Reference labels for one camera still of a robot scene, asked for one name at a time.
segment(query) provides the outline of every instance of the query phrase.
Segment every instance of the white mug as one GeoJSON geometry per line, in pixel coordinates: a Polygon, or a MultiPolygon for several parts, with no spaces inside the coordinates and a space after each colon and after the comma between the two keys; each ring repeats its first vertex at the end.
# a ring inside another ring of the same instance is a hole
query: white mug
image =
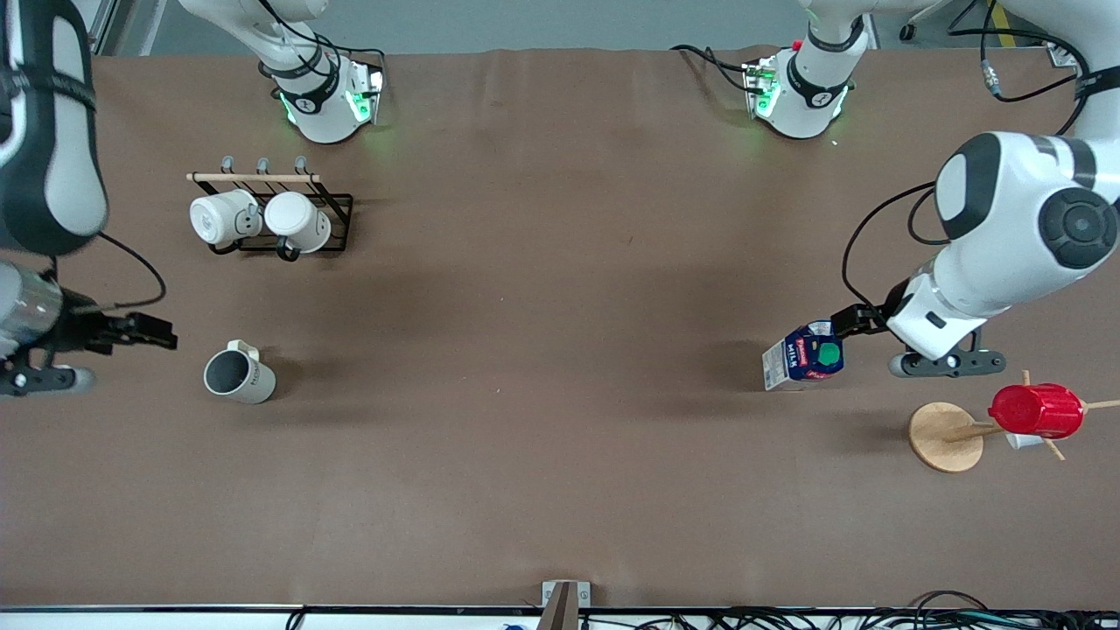
{"type": "Polygon", "coordinates": [[[1023,435],[1018,433],[1008,433],[1007,442],[1011,445],[1011,448],[1015,448],[1016,451],[1028,446],[1042,446],[1045,443],[1045,441],[1037,435],[1023,435]]]}
{"type": "Polygon", "coordinates": [[[262,224],[256,197],[241,188],[190,202],[190,225],[212,245],[255,237],[262,224]]]}
{"type": "Polygon", "coordinates": [[[277,388],[277,376],[261,363],[261,353],[242,340],[231,341],[203,370],[203,383],[214,396],[237,402],[264,402],[277,388]]]}
{"type": "Polygon", "coordinates": [[[326,213],[315,207],[306,195],[292,191],[280,193],[269,201],[264,206],[264,223],[280,237],[277,252],[286,260],[289,259],[286,250],[296,256],[311,253],[330,239],[330,220],[326,213]]]}

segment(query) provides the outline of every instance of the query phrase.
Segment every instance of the wooden base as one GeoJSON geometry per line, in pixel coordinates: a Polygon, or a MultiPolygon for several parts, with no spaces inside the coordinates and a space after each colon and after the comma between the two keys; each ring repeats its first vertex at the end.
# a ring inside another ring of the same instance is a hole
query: wooden base
{"type": "Polygon", "coordinates": [[[977,465],[983,455],[983,436],[946,442],[956,429],[976,424],[972,416],[956,405],[931,402],[911,416],[911,448],[931,469],[956,473],[977,465]]]}

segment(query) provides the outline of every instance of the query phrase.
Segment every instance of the mug rack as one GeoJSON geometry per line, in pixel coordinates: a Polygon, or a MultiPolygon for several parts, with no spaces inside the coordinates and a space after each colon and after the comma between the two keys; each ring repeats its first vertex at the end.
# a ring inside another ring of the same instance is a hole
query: mug rack
{"type": "MultiPolygon", "coordinates": [[[[240,188],[245,191],[256,200],[256,212],[262,214],[269,201],[280,193],[292,191],[301,193],[315,204],[315,207],[329,207],[332,211],[327,213],[327,216],[330,219],[330,239],[316,253],[320,251],[346,251],[346,243],[349,240],[351,220],[354,212],[354,195],[328,191],[326,185],[323,184],[323,178],[318,174],[307,169],[307,158],[304,156],[296,158],[295,174],[292,175],[273,175],[269,173],[269,160],[267,158],[261,158],[256,161],[255,174],[237,174],[233,170],[233,157],[226,156],[222,158],[220,173],[188,173],[187,180],[197,184],[207,195],[221,194],[215,184],[224,184],[231,189],[240,188]],[[261,187],[267,188],[267,191],[261,191],[261,187]]],[[[235,251],[274,251],[281,260],[287,262],[295,262],[299,258],[298,249],[292,250],[283,247],[280,243],[280,238],[269,231],[267,226],[262,228],[261,233],[255,237],[237,239],[225,247],[214,244],[207,244],[207,247],[218,256],[235,251]]]]}

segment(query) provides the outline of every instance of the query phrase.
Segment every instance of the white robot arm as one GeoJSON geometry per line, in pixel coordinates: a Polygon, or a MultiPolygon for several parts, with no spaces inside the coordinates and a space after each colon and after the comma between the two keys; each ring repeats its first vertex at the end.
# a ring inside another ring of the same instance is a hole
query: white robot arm
{"type": "Polygon", "coordinates": [[[333,143],[373,121],[382,68],[337,54],[304,22],[329,0],[179,0],[236,37],[280,86],[288,119],[312,142],[333,143]]]}
{"type": "Polygon", "coordinates": [[[68,0],[0,2],[11,131],[0,142],[0,248],[71,253],[108,220],[82,16],[68,0]]]}
{"type": "Polygon", "coordinates": [[[1002,3],[1079,49],[1085,102],[1076,137],[983,133],[944,164],[934,198],[950,243],[877,311],[856,305],[833,316],[843,336],[885,324],[902,340],[912,352],[895,359],[896,376],[1001,371],[1001,355],[960,342],[1011,306],[1080,280],[1117,248],[1120,3],[1068,0],[1061,11],[1049,0],[1002,3]]]}
{"type": "Polygon", "coordinates": [[[750,78],[752,115],[790,138],[812,138],[840,114],[851,71],[867,50],[864,13],[916,12],[936,0],[797,0],[809,13],[799,49],[760,61],[750,78]]]}
{"type": "MultiPolygon", "coordinates": [[[[0,143],[0,249],[71,253],[108,219],[84,22],[69,0],[0,0],[0,86],[11,109],[0,143]]],[[[174,350],[177,340],[168,322],[105,315],[52,274],[0,260],[0,397],[83,391],[93,373],[54,365],[56,353],[134,343],[174,350]],[[30,363],[34,349],[46,354],[40,365],[30,363]]]]}

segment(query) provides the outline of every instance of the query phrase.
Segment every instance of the red cup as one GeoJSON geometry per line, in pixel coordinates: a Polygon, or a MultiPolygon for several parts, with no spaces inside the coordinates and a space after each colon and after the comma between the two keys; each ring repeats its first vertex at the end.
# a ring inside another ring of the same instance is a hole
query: red cup
{"type": "Polygon", "coordinates": [[[988,415],[1009,433],[1070,437],[1085,419],[1081,398],[1055,383],[1011,385],[996,393],[988,415]]]}

